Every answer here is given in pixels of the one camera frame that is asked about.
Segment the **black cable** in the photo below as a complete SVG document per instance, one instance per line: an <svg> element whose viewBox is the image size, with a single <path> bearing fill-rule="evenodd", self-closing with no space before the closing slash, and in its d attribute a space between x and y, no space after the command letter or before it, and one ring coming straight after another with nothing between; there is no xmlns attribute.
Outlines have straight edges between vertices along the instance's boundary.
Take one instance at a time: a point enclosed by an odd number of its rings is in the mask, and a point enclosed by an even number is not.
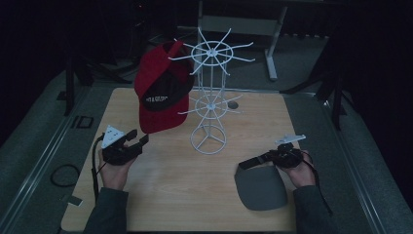
<svg viewBox="0 0 413 234"><path fill-rule="evenodd" d="M311 155L310 155L309 153L307 153L307 152L305 152L305 151L302 151L302 150L300 150L300 151L301 151L301 153L304 153L304 154L306 154L307 156L309 156L310 160L311 160L312 163L313 163L313 159L312 159L312 157L311 157ZM332 215L333 215L333 211L331 210L330 206L328 206L327 200L325 200L324 195L322 195L321 188L319 187L319 172L318 172L309 162L305 161L304 159L303 159L302 162L305 163L305 164L307 164L307 166L309 166L310 169L311 169L311 171L313 172L314 177L316 178L316 186L317 186L317 188L319 189L319 194L321 195L321 199L322 199L322 201L324 202L324 205L325 205L325 207L327 208L328 213L330 214L330 216L332 216Z"/></svg>
<svg viewBox="0 0 413 234"><path fill-rule="evenodd" d="M64 164L64 165L61 165L60 167L56 168L56 169L52 172L52 174L51 174L51 176L50 176L50 180L51 180L51 183L52 183L53 185L55 185L55 186L57 186L57 187L71 187L71 186L76 185L76 182L69 183L69 184L61 184L61 183L57 183L57 182L55 181L55 174L58 172L58 170L60 170L60 169L62 169L62 168L66 168L66 167L69 167L69 168L74 169L74 170L76 171L77 177L79 177L80 171L79 171L78 168L76 168L76 166L74 166L74 165L72 165L72 164Z"/></svg>
<svg viewBox="0 0 413 234"><path fill-rule="evenodd" d="M95 154L96 154L96 147L97 144L103 140L104 134L100 137L97 138L97 140L94 142L94 148L92 150L92 179L94 181L94 202L97 202L97 197L99 196L99 184L97 181L97 171L96 171L96 159L95 159Z"/></svg>

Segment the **person's left hand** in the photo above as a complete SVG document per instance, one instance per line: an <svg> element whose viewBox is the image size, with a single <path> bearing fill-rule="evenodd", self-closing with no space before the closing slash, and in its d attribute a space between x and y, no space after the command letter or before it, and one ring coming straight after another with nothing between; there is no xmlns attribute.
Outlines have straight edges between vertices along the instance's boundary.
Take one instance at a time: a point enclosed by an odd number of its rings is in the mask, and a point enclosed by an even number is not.
<svg viewBox="0 0 413 234"><path fill-rule="evenodd" d="M124 190L125 184L127 183L129 169L136 158L133 158L125 165L121 166L114 166L108 163L104 165L105 162L103 161L102 150L100 149L98 168L101 169L99 173L103 181L103 186L116 190Z"/></svg>

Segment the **hand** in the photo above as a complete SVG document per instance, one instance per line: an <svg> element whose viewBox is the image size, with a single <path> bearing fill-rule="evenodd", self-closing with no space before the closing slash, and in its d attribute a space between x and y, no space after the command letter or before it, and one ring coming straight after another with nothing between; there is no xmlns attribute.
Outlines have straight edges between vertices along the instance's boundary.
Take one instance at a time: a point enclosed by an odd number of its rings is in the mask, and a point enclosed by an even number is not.
<svg viewBox="0 0 413 234"><path fill-rule="evenodd" d="M313 167L310 157L306 153L301 153L301 154L303 155L304 160ZM280 169L289 176L292 183L297 188L316 184L316 178L314 176L312 169L304 162L301 162L295 168L290 168L290 169L280 168Z"/></svg>
<svg viewBox="0 0 413 234"><path fill-rule="evenodd" d="M99 169L103 186L116 190L124 190L127 183L128 172L136 158L128 161L125 165L114 166L103 161L102 150L99 150Z"/></svg>

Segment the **gray cap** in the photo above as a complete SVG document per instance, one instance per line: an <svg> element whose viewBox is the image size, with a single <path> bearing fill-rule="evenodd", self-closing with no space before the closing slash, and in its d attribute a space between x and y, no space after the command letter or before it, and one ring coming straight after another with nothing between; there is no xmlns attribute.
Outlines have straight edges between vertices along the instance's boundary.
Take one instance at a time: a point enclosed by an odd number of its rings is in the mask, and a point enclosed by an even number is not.
<svg viewBox="0 0 413 234"><path fill-rule="evenodd" d="M287 203L282 177L276 166L237 169L234 176L243 204L253 211L269 211Z"/></svg>

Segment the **person's right hand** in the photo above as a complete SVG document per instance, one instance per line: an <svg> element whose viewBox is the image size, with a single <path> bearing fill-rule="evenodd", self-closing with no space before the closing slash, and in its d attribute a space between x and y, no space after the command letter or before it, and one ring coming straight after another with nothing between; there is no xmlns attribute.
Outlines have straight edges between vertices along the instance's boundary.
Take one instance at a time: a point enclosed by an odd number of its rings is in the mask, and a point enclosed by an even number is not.
<svg viewBox="0 0 413 234"><path fill-rule="evenodd" d="M311 163L310 157L306 153L302 153L302 154L303 154L304 160L313 167L314 165ZM297 188L308 186L308 185L316 185L316 177L314 176L312 169L304 162L301 162L295 168L290 168L290 169L280 168L280 169L289 176L292 183Z"/></svg>

